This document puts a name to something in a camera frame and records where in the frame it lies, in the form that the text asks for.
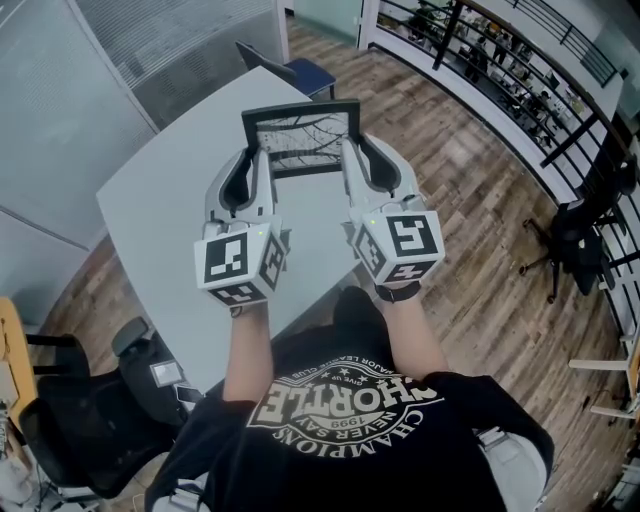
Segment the t-shirt print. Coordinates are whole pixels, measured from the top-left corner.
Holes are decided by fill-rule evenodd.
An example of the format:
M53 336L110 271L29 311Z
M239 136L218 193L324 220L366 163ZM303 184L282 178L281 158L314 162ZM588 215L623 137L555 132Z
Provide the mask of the t-shirt print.
M247 428L316 457L372 455L402 442L444 398L409 377L343 356L276 379Z

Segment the wooden floor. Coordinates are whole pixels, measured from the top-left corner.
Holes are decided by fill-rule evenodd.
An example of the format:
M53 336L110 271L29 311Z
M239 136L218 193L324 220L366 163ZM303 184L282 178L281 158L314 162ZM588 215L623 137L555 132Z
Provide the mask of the wooden floor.
M582 410L587 396L611 403L621 378L567 367L571 357L620 355L604 295L582 297L563 276L560 298L550 306L549 269L518 275L542 252L522 222L532 216L547 224L552 201L482 123L411 69L293 22L289 30L291 58L307 57L335 75L339 98L360 99L363 130L409 160L438 211L447 258L426 284L423 304L452 368L492 375L551 433L556 464L542 510L586 510L594 493L611 485L633 432ZM115 365L113 335L138 314L143 309L107 239L46 329L75 333L92 371L102 373ZM116 505L132 509L131 495Z

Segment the blue chair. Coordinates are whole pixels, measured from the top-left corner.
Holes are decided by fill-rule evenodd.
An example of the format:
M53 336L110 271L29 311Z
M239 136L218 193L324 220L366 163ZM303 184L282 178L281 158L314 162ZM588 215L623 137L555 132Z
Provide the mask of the blue chair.
M288 64L278 64L267 59L250 44L236 41L236 46L249 70L262 66L309 97L328 87L331 99L335 99L336 78L310 60L295 59Z

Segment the metal railing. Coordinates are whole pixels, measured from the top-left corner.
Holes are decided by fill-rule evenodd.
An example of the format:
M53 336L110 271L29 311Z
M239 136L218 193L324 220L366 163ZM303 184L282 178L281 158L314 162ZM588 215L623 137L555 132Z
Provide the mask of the metal railing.
M605 86L616 74L616 68L604 54L562 14L542 0L505 0L529 16L555 37L582 63L589 73Z
M447 67L489 98L544 153L541 166L555 168L578 198L597 194L599 184L630 158L591 95L520 31L475 2L457 0L446 8L426 2L414 11L381 0L378 28L429 55L433 69ZM633 198L624 200L640 225ZM621 263L633 274L631 261L640 257L640 246L627 220L623 215L620 224L597 229L609 258L619 261L622 256ZM631 252L623 243L626 236ZM619 264L613 269L618 277L621 268ZM637 282L620 286L635 328L640 318L640 287ZM605 294L618 328L624 331L611 294L608 290Z

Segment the table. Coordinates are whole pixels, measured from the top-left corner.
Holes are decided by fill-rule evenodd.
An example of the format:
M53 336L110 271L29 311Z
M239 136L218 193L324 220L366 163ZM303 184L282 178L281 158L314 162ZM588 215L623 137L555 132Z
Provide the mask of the table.
M9 363L18 392L18 400L11 407L9 417L19 429L20 413L38 397L38 392L22 322L16 307L7 297L0 297L0 321L0 360Z
M618 361L594 361L584 359L571 359L569 366L585 370L606 370L624 372L629 386L629 398L631 409L636 405L635 410L623 411L610 407L592 406L591 412L614 416L617 418L640 421L640 407L638 407L638 373L640 370L640 326L636 328L632 336L622 336L620 341L625 345L627 358Z
M244 110L309 101L262 67L193 107L152 139L98 192L113 244L154 326L190 384L204 392L223 377L229 312L196 288L193 243L202 237L204 196L216 173L246 145ZM341 173L276 181L276 211L291 228L287 271L269 304L282 332L357 265L341 222Z

